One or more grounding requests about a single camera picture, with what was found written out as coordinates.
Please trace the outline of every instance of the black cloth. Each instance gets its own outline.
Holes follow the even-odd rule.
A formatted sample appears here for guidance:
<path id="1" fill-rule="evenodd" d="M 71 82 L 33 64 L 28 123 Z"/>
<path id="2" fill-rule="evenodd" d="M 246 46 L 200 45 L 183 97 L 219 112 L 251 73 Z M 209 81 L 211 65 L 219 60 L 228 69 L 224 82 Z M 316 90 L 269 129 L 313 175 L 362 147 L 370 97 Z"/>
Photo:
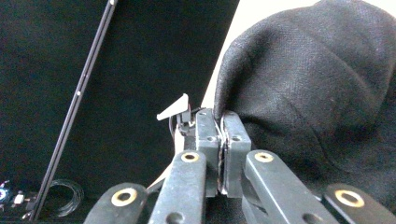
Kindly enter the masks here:
<path id="1" fill-rule="evenodd" d="M 275 14 L 227 50 L 214 115 L 239 114 L 314 192 L 346 183 L 396 209 L 396 21 L 361 1 Z"/>

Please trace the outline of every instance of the round joint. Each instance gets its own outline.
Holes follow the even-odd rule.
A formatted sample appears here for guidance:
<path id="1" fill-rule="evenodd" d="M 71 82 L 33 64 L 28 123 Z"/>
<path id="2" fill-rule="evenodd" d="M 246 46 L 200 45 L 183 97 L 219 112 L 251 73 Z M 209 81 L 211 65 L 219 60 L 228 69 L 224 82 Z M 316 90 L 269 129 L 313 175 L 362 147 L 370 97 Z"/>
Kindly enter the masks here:
<path id="1" fill-rule="evenodd" d="M 344 197 L 345 195 L 348 195 L 349 198 L 352 198 L 353 201 L 345 198 Z M 358 193 L 350 191 L 350 190 L 339 189 L 335 192 L 335 197 L 337 198 L 338 201 L 340 201 L 340 203 L 343 203 L 350 207 L 363 207 L 364 206 L 363 198 Z"/>
<path id="2" fill-rule="evenodd" d="M 270 162 L 274 160 L 274 157 L 266 152 L 258 152 L 254 155 L 254 158 L 260 162 Z"/>
<path id="3" fill-rule="evenodd" d="M 199 159 L 199 155 L 196 152 L 186 152 L 181 156 L 181 159 L 184 162 L 194 162 L 194 161 L 198 161 Z"/>
<path id="4" fill-rule="evenodd" d="M 117 207 L 123 207 L 132 203 L 137 197 L 137 191 L 132 188 L 121 189 L 111 198 L 111 202 Z"/>

